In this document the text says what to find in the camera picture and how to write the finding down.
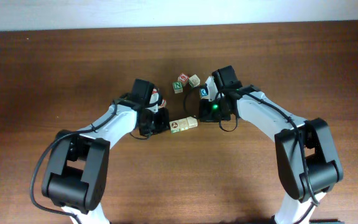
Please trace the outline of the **blue D wooden block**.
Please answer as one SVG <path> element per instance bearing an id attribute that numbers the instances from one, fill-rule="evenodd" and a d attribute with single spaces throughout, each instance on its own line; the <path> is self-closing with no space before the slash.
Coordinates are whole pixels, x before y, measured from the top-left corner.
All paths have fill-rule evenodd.
<path id="1" fill-rule="evenodd" d="M 207 88 L 200 88 L 200 98 L 202 100 L 209 100 L 209 92 Z"/>

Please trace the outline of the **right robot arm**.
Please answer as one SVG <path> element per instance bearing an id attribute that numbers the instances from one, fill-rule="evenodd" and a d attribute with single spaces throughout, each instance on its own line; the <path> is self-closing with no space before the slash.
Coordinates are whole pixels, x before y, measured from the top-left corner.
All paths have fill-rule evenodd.
<path id="1" fill-rule="evenodd" d="M 256 86 L 244 86 L 230 65 L 214 71 L 199 88 L 201 122 L 220 124 L 235 116 L 274 142 L 285 195 L 269 222 L 309 223 L 321 199 L 344 177 L 327 122 L 288 112 Z"/>

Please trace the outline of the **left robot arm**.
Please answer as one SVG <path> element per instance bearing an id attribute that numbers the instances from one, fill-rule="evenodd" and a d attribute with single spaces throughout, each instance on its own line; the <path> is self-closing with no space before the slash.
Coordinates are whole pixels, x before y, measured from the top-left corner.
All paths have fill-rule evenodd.
<path id="1" fill-rule="evenodd" d="M 49 211 L 68 216 L 73 223 L 108 223 L 101 199 L 109 152 L 135 129 L 138 140 L 166 131 L 168 111 L 162 101 L 153 83 L 136 79 L 131 92 L 113 100 L 96 121 L 77 131 L 59 131 L 36 165 L 48 159 L 41 191 L 57 206 Z"/>

